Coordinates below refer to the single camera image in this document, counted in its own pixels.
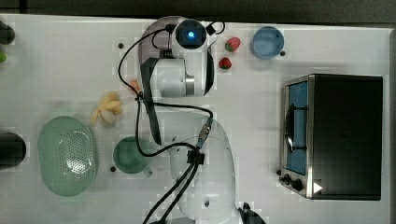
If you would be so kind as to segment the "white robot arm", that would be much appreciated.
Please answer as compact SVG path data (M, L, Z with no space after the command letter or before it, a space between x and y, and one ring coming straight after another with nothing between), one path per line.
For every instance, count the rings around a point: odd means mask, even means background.
M170 50L141 64L145 106L153 140L167 144L171 175L171 208L161 224L241 224L235 206L233 154L226 132L213 113L200 106L166 103L165 98L203 97L214 81L210 47L216 41L213 27L197 20L179 19L165 25Z

